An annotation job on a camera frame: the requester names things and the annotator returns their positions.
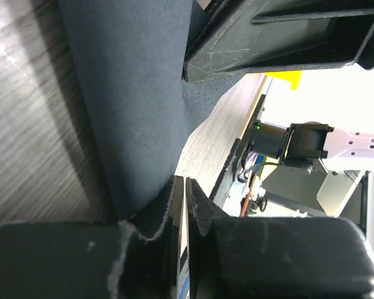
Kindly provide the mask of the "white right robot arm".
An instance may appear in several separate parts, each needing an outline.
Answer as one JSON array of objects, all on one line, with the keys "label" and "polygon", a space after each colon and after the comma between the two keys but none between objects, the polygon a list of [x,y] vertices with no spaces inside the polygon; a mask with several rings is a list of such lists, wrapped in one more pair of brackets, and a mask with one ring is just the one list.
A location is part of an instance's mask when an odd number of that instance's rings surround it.
[{"label": "white right robot arm", "polygon": [[[183,76],[374,68],[374,1],[211,1]],[[256,125],[248,148],[306,171],[374,169],[374,136],[320,124]]]}]

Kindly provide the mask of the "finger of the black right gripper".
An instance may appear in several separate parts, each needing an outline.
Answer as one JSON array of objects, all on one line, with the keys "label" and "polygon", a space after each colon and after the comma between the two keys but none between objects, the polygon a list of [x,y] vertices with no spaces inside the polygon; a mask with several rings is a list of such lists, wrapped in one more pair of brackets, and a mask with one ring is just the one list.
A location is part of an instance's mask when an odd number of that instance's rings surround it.
[{"label": "finger of the black right gripper", "polygon": [[374,67],[374,1],[210,1],[187,82],[248,73]]}]

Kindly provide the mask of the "dark blue paper napkin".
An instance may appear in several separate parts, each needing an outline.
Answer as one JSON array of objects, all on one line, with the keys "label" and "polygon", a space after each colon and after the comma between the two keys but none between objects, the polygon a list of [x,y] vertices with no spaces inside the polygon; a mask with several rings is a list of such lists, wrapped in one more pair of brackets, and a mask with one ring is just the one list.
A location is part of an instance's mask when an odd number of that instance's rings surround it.
[{"label": "dark blue paper napkin", "polygon": [[196,1],[60,1],[110,197],[120,219],[174,175],[189,135],[239,77],[189,83],[185,52],[208,21]]}]

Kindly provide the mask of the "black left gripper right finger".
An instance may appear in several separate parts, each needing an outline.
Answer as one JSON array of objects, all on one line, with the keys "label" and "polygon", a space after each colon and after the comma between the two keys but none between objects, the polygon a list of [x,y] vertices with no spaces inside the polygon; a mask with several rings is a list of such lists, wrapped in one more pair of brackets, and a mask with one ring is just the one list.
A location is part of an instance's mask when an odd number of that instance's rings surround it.
[{"label": "black left gripper right finger", "polygon": [[191,298],[374,298],[374,252],[352,222],[232,217],[186,180]]}]

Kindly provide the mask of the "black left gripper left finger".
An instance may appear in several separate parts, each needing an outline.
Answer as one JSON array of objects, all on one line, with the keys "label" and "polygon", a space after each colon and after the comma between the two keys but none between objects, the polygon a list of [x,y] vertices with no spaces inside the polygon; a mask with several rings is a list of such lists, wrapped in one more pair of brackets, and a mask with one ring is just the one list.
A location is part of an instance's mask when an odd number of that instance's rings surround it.
[{"label": "black left gripper left finger", "polygon": [[184,180],[117,224],[0,226],[0,298],[176,298]]}]

